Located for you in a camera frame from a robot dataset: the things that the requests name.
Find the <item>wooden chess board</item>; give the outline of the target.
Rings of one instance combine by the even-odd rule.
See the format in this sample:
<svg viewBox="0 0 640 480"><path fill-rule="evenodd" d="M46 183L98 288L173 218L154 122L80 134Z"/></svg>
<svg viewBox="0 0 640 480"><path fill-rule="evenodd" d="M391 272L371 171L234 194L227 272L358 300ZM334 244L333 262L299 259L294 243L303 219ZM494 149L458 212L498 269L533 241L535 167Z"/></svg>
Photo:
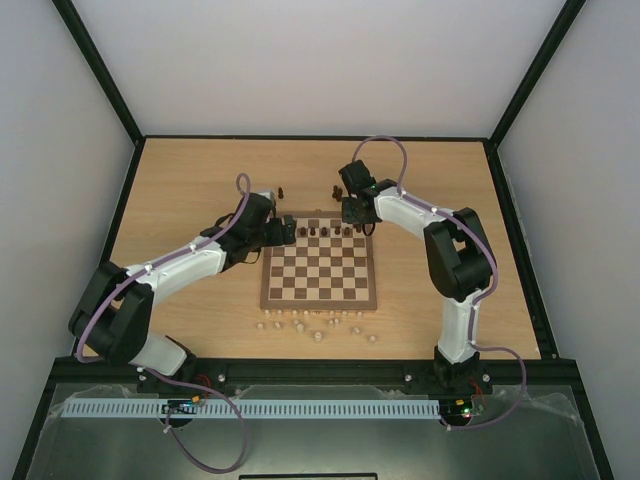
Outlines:
<svg viewBox="0 0 640 480"><path fill-rule="evenodd" d="M294 212L296 242L263 250L260 308L276 311L374 311L377 289L373 238L337 212ZM299 234L307 230L306 237ZM309 236L310 227L316 236ZM326 227L327 237L320 236ZM341 228L341 236L334 230ZM344 237L344 228L351 236Z"/></svg>

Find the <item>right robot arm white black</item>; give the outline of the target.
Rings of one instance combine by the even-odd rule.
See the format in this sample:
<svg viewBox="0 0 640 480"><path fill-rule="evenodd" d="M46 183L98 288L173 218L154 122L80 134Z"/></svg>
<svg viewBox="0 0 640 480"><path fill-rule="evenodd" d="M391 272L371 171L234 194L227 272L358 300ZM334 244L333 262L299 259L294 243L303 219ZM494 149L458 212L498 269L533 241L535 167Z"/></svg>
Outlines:
<svg viewBox="0 0 640 480"><path fill-rule="evenodd" d="M478 368L476 320L497 279L497 262L479 215L471 208L431 205L390 179L376 181L361 160L342 167L339 177L347 191L341 199L345 223L390 222L424 241L429 277L444 298L433 375L441 388L460 390Z"/></svg>

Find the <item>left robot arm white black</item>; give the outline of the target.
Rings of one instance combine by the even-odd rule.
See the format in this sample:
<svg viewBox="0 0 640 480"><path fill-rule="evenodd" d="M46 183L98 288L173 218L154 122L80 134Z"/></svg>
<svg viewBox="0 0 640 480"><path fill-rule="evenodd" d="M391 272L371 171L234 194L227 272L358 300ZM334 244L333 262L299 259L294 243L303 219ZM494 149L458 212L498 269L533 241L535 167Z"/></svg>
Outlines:
<svg viewBox="0 0 640 480"><path fill-rule="evenodd" d="M122 268L111 261L92 275L68 323L82 363L104 360L163 376L178 373L186 347L150 331L154 307L206 277L242 264L266 247L295 243L296 221L279 216L271 191L247 193L236 211L219 218L190 243L164 256Z"/></svg>

